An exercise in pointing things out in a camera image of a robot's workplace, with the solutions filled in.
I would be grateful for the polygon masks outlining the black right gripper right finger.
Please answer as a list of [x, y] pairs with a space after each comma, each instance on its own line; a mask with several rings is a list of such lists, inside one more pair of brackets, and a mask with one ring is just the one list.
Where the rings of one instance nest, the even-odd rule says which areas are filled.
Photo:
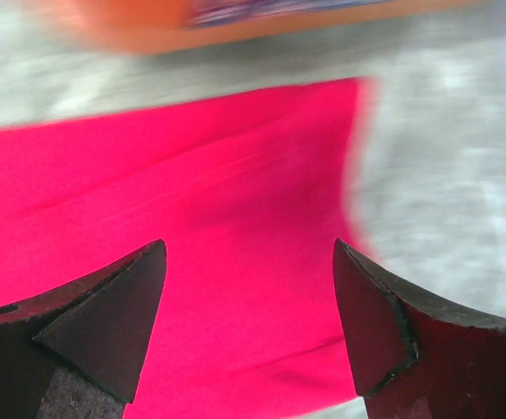
[[335, 295], [371, 418], [506, 418], [506, 318], [429, 292], [337, 241]]

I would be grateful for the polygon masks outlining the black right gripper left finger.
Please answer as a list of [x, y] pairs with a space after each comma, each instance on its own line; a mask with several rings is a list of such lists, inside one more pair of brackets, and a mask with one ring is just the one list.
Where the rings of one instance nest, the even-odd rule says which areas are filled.
[[134, 401], [166, 246], [0, 307], [0, 418], [120, 418]]

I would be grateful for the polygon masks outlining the bright red t shirt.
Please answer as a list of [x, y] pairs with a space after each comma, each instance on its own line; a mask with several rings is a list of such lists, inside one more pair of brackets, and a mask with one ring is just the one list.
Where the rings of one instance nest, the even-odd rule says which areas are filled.
[[370, 79], [0, 130], [0, 306], [164, 240], [129, 418], [285, 418], [355, 396], [332, 280]]

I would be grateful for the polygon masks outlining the orange plastic basket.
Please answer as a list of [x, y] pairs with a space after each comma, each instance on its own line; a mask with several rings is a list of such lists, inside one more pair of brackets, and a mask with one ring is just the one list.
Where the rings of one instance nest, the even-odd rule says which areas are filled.
[[93, 48], [155, 54], [465, 7], [465, 1], [25, 1]]

